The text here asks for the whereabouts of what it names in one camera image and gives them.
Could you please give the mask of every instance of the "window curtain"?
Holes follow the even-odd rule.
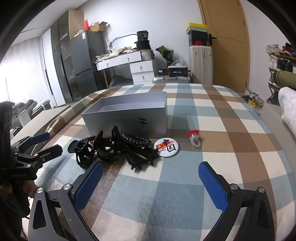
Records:
[[[5,77],[5,59],[0,63],[0,102],[3,101],[9,101]]]
[[[52,99],[42,66],[41,37],[9,48],[0,64],[0,101],[26,103]]]

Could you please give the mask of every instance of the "ceiling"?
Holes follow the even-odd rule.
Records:
[[[17,36],[12,45],[44,34],[67,10],[76,9],[87,0],[55,0],[43,9]]]

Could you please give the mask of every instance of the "plaid bedsheet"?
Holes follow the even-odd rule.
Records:
[[[295,225],[296,181],[274,135],[234,91],[212,85],[131,85],[98,91],[61,114],[48,130],[47,146],[59,144],[63,155],[44,165],[37,185],[60,189],[84,172],[67,152],[74,139],[89,136],[80,113],[101,97],[151,91],[167,92],[167,136],[180,152],[159,158],[154,166],[131,170],[124,158],[103,162],[104,175],[87,207],[86,223],[101,241],[203,240],[219,218],[198,176],[207,161],[229,183],[241,188],[265,188],[271,204],[276,239],[283,240]],[[200,130],[202,147],[186,137]],[[244,215],[241,209],[228,239],[233,240]]]

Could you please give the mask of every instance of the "gray box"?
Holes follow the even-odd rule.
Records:
[[[104,97],[83,112],[82,117],[94,136],[103,130],[104,137],[110,137],[117,126],[121,134],[161,138],[166,136],[166,92]]]

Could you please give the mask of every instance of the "wooden door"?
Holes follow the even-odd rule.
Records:
[[[198,0],[212,39],[215,85],[244,92],[249,84],[250,51],[247,26],[238,0]]]

